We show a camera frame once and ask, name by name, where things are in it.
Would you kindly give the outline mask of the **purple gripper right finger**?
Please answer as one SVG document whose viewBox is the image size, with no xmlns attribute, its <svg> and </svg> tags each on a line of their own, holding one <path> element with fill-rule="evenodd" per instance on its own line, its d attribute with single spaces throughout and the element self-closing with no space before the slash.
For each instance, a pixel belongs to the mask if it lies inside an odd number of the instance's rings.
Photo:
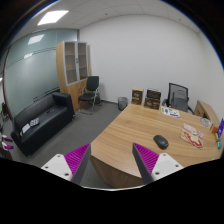
<svg viewBox="0 0 224 224">
<path fill-rule="evenodd" d="M 134 143 L 132 153 L 145 184 L 152 183 L 183 168 L 169 154 L 158 154 Z"/>
</svg>

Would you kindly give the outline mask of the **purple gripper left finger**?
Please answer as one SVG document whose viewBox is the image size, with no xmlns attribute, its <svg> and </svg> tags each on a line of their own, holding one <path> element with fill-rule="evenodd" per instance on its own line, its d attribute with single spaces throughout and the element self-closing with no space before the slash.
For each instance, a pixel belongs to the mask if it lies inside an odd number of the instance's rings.
<svg viewBox="0 0 224 224">
<path fill-rule="evenodd" d="M 91 155 L 91 144 L 85 144 L 70 153 L 56 154 L 42 169 L 65 180 L 80 184 Z"/>
</svg>

